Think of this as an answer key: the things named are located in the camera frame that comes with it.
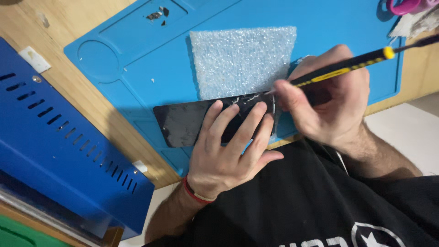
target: red string bracelet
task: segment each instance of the red string bracelet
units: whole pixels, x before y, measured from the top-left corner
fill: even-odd
[[[184,185],[184,189],[186,190],[186,192],[195,200],[197,200],[200,203],[212,203],[215,201],[215,199],[209,199],[206,197],[203,197],[201,195],[198,195],[197,193],[195,193],[192,188],[189,186],[189,184],[187,183],[187,179],[186,179],[187,175],[183,178],[183,185]]]

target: hand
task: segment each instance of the hand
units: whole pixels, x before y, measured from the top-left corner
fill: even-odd
[[[318,57],[306,57],[288,81],[351,57],[346,45],[337,45]],[[352,142],[366,133],[362,124],[369,95],[369,72],[366,68],[310,84],[319,87],[319,95],[329,96],[326,103],[314,107],[309,104],[304,92],[288,81],[278,80],[274,87],[282,107],[289,110],[299,132],[342,153],[348,153]]]
[[[187,182],[195,193],[215,199],[219,193],[251,180],[270,161],[283,159],[277,151],[266,151],[273,128],[273,116],[265,114],[267,105],[257,103],[226,147],[221,136],[226,126],[238,114],[233,104],[221,112],[223,103],[217,100],[207,111],[197,143],[192,152]],[[253,142],[244,151],[262,119]]]

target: pink scissors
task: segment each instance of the pink scissors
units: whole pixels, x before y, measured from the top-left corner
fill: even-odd
[[[393,0],[387,0],[386,6],[395,15],[418,13],[439,4],[439,0],[403,0],[397,6],[393,6]]]

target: blue silicone mat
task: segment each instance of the blue silicone mat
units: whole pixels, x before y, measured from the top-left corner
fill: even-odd
[[[160,6],[169,9],[168,17],[146,19]],[[347,44],[356,55],[383,48],[395,21],[378,0],[138,0],[66,46],[64,53],[184,176],[192,148],[168,148],[152,108],[199,100],[190,30],[296,26],[294,61],[336,44]],[[403,43],[397,40],[394,46]],[[399,92],[402,58],[399,54],[368,67],[369,104]],[[278,139],[296,132],[289,114],[282,114]]]

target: green surface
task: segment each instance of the green surface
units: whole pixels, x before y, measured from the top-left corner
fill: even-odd
[[[70,247],[56,238],[38,232],[0,215],[0,247]]]

